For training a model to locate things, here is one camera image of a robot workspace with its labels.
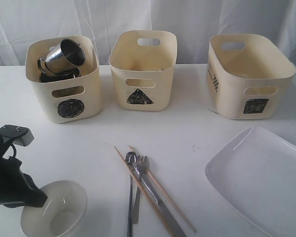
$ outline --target white plate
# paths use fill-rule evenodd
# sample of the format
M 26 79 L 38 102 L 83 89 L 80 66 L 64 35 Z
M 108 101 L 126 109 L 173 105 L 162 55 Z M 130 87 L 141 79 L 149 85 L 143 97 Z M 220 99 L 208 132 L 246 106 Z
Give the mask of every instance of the white plate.
M 296 237 L 296 146 L 250 127 L 207 164 L 205 173 L 243 217 L 274 237 Z

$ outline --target white tabletop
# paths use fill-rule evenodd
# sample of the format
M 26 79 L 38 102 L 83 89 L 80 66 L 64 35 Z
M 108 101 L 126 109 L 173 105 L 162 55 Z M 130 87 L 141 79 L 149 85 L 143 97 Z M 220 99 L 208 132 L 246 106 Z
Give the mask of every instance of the white tabletop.
M 193 233 L 170 207 L 188 237 L 265 236 L 218 194 L 204 174 L 209 160 L 246 127 L 259 125 L 296 145 L 296 76 L 274 116 L 229 120 L 211 112 L 206 65 L 177 65 L 171 101 L 160 112 L 128 111 L 118 106 L 109 66 L 101 66 L 103 108 L 91 118 L 64 124 L 48 121 L 25 68 L 0 67 L 0 127 L 28 127 L 35 140 L 17 147 L 21 169 L 38 187 L 74 180 L 88 193 L 79 237 L 126 236 L 129 174 L 113 146 L 126 154 L 134 146 L 197 228 Z M 0 206 L 0 237 L 23 236 L 22 208 Z M 167 232 L 144 197 L 135 237 L 166 237 Z

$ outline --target white cloth backdrop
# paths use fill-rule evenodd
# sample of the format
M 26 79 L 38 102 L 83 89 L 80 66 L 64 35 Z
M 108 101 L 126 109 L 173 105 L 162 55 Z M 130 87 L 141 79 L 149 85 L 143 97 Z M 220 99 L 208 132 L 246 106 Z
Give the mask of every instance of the white cloth backdrop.
M 255 33 L 296 64 L 296 0 L 0 0 L 0 65 L 24 65 L 32 43 L 84 35 L 107 64 L 118 36 L 165 30 L 178 38 L 177 63 L 206 63 L 209 38 Z

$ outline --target stainless steel mug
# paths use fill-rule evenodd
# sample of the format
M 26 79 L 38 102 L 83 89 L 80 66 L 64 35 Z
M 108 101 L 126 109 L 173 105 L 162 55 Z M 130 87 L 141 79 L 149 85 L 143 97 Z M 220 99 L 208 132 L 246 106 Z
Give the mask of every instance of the stainless steel mug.
M 37 60 L 37 66 L 42 73 L 55 76 L 53 74 L 62 75 L 64 71 L 80 67 L 84 61 L 85 55 L 79 44 L 71 39 L 63 39 L 47 54 L 46 58 L 40 57 Z

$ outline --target storage bin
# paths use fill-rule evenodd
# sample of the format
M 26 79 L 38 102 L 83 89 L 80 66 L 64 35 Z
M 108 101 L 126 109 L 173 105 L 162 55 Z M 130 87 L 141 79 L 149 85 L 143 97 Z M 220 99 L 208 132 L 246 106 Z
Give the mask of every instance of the storage bin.
M 139 45 L 139 39 L 160 41 Z M 128 31 L 117 40 L 109 62 L 118 103 L 128 110 L 160 111 L 170 101 L 177 38 L 166 31 Z
M 62 39 L 80 43 L 85 63 L 79 67 L 81 76 L 73 79 L 42 83 L 37 59 Z M 99 60 L 92 42 L 84 36 L 45 39 L 32 44 L 26 58 L 26 77 L 47 118 L 55 123 L 83 119 L 95 115 L 102 106 Z
M 264 119 L 280 103 L 296 70 L 267 38 L 253 34 L 210 39 L 207 84 L 217 111 L 229 119 Z

